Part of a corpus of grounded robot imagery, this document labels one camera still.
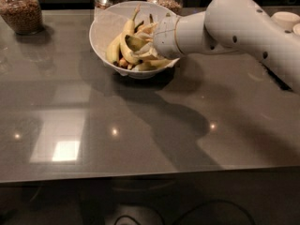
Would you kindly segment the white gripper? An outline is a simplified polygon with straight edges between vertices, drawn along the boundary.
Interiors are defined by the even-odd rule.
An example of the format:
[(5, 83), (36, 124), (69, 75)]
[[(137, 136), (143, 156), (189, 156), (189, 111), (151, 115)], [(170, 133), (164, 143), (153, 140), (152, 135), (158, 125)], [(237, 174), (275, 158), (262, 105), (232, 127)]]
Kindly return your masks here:
[(176, 59), (182, 56), (176, 42), (176, 25), (179, 18), (177, 16), (166, 16), (157, 25), (151, 35), (134, 34), (137, 38), (153, 40), (153, 47), (144, 46), (132, 53), (132, 56), (140, 60), (161, 60), (163, 57)]

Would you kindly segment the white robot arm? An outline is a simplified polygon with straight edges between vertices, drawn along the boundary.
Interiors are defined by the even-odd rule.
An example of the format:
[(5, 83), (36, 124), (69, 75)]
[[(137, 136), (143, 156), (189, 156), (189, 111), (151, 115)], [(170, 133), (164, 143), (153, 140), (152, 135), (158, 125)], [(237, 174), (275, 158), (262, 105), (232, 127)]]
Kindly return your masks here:
[(142, 49), (168, 59), (247, 53), (300, 92), (300, 37), (280, 27), (253, 0), (213, 0), (204, 12), (167, 15)]

